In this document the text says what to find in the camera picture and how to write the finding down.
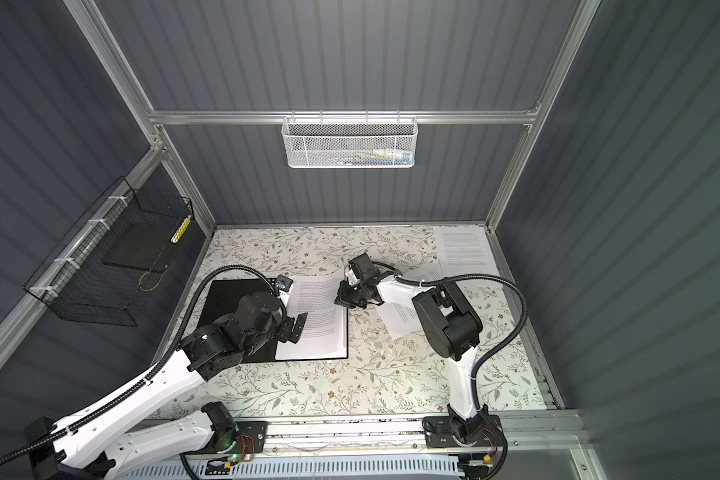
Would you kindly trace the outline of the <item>black clip folder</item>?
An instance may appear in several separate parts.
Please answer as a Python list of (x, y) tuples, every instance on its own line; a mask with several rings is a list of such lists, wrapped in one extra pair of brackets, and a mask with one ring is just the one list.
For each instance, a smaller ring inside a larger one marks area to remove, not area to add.
[[(285, 301), (288, 314), (308, 314), (300, 341), (293, 344), (274, 339), (244, 361), (261, 364), (347, 359), (348, 309), (334, 303), (341, 273), (295, 276), (293, 281), (289, 299)], [(234, 313), (243, 296), (263, 289), (261, 281), (255, 278), (212, 281), (198, 324), (208, 325), (224, 314)]]

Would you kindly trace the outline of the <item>printed paper sheet underneath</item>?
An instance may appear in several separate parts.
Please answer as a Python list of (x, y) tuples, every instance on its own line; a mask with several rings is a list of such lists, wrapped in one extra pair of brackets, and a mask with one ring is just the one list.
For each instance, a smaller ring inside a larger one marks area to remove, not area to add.
[[(404, 272), (403, 277), (415, 280), (416, 283), (437, 280), (442, 277), (442, 269), (438, 262), (429, 263)], [(375, 307), (393, 340), (422, 330), (418, 315), (410, 301), (411, 296), (408, 296), (408, 299), (407, 304), (384, 301), (382, 305)]]

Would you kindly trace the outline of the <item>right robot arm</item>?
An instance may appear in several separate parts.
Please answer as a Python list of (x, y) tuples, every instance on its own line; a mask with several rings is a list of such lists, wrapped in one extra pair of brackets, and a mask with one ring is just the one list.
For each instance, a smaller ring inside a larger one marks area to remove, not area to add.
[(431, 349), (445, 360), (449, 386), (447, 412), (454, 440), (474, 444), (485, 412), (477, 399), (473, 367), (482, 321), (453, 280), (412, 280), (397, 270), (383, 272), (367, 254), (349, 261), (335, 302), (349, 309), (386, 304), (414, 310)]

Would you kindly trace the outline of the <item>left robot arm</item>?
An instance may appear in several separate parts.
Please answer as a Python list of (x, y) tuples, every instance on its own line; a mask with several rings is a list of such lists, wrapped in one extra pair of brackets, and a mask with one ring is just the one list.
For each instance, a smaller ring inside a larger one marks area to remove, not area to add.
[(197, 328), (176, 350), (94, 404), (56, 422), (42, 418), (27, 430), (40, 442), (29, 455), (36, 479), (113, 479), (174, 455), (206, 449), (240, 457), (253, 442), (231, 413), (211, 402), (193, 414), (137, 430), (148, 414), (219, 373), (236, 367), (267, 343), (299, 341), (308, 315), (290, 317), (281, 299), (255, 292), (232, 314)]

